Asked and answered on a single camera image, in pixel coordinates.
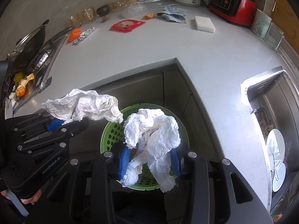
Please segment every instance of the melamine sponge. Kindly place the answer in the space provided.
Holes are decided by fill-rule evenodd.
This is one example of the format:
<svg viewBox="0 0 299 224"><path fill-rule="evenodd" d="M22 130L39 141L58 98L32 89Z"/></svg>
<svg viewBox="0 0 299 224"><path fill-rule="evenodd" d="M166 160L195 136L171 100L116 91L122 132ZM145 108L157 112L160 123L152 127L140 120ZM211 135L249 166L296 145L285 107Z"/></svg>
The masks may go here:
<svg viewBox="0 0 299 224"><path fill-rule="evenodd" d="M215 27L209 18L195 16L195 24L197 30L215 33Z"/></svg>

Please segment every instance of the red packet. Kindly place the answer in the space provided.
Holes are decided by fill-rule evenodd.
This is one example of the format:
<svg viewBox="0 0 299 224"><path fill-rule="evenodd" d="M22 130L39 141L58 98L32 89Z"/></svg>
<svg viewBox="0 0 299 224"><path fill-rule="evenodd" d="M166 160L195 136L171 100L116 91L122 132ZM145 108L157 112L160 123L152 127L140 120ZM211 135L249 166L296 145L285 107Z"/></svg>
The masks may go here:
<svg viewBox="0 0 299 224"><path fill-rule="evenodd" d="M118 22L117 24L114 24L111 26L111 29L123 31L123 32L129 32L133 29L139 27L140 25L143 25L145 22L138 21L138 20L132 20L132 19L126 19L123 21Z"/></svg>

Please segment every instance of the gray countertop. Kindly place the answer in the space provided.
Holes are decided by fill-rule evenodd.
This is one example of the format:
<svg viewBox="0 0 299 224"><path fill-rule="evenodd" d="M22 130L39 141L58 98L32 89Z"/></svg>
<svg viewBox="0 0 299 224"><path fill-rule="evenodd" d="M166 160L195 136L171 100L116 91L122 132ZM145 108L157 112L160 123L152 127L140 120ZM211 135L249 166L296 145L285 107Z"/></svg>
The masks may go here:
<svg viewBox="0 0 299 224"><path fill-rule="evenodd" d="M285 66L285 62L250 29L230 24L205 7L187 9L187 24L153 18L132 32L121 33L109 30L122 20L116 13L105 23L98 19L82 26L83 30L95 26L95 31L76 46L63 45L49 75L52 84L16 116L34 113L47 99L61 98L73 88L90 90L177 58L208 113L220 156L235 164L267 207L265 158L252 109L241 102L240 84L263 71ZM216 32L197 31L194 16L209 17Z"/></svg>

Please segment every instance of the crumpled white tissue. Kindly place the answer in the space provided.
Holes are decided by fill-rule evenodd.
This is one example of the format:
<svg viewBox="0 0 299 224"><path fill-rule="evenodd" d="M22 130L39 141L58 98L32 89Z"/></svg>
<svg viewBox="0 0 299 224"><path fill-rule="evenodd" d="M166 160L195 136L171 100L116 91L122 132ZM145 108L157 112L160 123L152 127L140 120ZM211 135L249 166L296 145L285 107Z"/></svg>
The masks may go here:
<svg viewBox="0 0 299 224"><path fill-rule="evenodd" d="M124 123L125 143L135 148L135 157L129 163L121 183L124 187L138 181L142 165L147 163L162 192L175 186L174 176L169 175L170 150L179 146L181 139L178 124L172 116L166 116L160 109L139 109Z"/></svg>
<svg viewBox="0 0 299 224"><path fill-rule="evenodd" d="M117 123L123 121L117 98L108 94L99 95L95 90L73 89L62 99L48 99L41 105L55 118L64 120L63 124L82 120L84 117Z"/></svg>

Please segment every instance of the green plastic basket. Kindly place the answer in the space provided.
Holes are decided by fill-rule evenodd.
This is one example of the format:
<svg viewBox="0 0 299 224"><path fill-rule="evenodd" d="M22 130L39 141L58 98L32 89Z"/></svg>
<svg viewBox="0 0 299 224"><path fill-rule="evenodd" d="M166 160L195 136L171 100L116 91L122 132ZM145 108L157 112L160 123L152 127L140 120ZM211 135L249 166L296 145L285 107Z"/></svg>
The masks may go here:
<svg viewBox="0 0 299 224"><path fill-rule="evenodd" d="M108 124L106 125L103 131L102 138L101 138L101 145L100 145L101 153L105 151L109 151L115 142L125 140L124 122L129 115L133 113L137 113L139 109L161 109L165 115L173 116L178 123L178 132L180 134L181 140L183 140L189 146L189 138L188 138L187 131L183 123L175 114L173 114L168 109L159 105L137 104L121 110L121 112L124 115L124 121L121 124L108 122ZM135 190L154 190L159 187L160 187L159 184L151 174L147 164L143 164L142 173L139 175L137 183L130 186L130 188Z"/></svg>

